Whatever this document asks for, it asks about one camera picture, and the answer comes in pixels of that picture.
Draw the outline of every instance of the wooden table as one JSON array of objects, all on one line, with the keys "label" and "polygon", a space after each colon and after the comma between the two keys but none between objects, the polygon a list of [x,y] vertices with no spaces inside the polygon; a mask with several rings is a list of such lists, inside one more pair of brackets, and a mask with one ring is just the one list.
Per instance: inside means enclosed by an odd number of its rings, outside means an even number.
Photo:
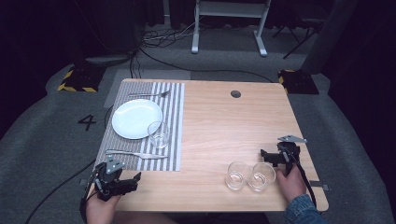
[{"label": "wooden table", "polygon": [[[254,165],[260,149],[277,153],[278,137],[302,137],[288,97],[280,84],[192,80],[128,79],[131,82],[184,82],[185,103],[180,172],[144,171],[137,191],[123,196],[120,211],[218,212],[284,211],[278,184],[258,193],[245,186],[228,189],[225,175],[233,161]],[[233,98],[231,91],[240,91]],[[300,160],[308,180],[318,175],[306,145]],[[120,179],[137,171],[123,171]],[[322,188],[313,187],[318,210],[329,205]]]}]

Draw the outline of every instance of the person's hand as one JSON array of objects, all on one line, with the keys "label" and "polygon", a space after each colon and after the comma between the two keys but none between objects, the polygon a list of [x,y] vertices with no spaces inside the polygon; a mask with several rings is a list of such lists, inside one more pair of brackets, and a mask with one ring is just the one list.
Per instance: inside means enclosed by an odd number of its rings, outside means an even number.
[{"label": "person's hand", "polygon": [[107,202],[100,200],[94,190],[91,198],[87,201],[87,223],[88,224],[110,224],[113,220],[116,205],[121,196],[113,196]]},{"label": "person's hand", "polygon": [[294,164],[288,176],[285,176],[281,170],[276,170],[276,179],[279,183],[280,190],[288,203],[302,194],[306,194],[306,185],[301,177],[300,170]]}]

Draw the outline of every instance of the black device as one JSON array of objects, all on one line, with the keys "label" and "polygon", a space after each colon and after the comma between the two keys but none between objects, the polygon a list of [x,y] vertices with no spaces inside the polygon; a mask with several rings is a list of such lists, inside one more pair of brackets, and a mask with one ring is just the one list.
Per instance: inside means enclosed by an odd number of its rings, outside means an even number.
[{"label": "black device", "polygon": [[286,165],[286,175],[288,175],[293,168],[295,162],[300,162],[300,147],[293,142],[279,142],[277,144],[279,153],[268,153],[261,149],[264,161],[268,161],[277,167],[279,164]]},{"label": "black device", "polygon": [[105,202],[113,196],[125,195],[137,190],[137,182],[140,180],[141,172],[135,175],[133,179],[120,180],[123,166],[123,163],[113,160],[111,156],[107,158],[107,162],[101,162],[95,166],[79,204],[79,212],[85,223],[87,223],[86,205],[91,198],[88,197],[88,194],[92,183],[94,183],[97,197]]}]

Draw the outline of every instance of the white plate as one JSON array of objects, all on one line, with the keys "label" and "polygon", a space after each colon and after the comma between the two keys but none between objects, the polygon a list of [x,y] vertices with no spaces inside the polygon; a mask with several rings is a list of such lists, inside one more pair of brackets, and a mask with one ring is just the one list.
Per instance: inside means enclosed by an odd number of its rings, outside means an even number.
[{"label": "white plate", "polygon": [[148,127],[154,121],[162,121],[161,108],[149,100],[132,100],[114,112],[114,131],[124,138],[139,139],[148,136]]}]

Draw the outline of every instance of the sleeve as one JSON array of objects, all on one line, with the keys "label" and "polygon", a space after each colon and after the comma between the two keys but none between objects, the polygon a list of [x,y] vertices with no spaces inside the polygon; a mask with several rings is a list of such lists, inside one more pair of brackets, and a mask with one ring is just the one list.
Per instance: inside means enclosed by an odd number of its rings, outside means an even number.
[{"label": "sleeve", "polygon": [[285,212],[285,221],[288,224],[327,223],[307,194],[300,195],[291,201]]}]

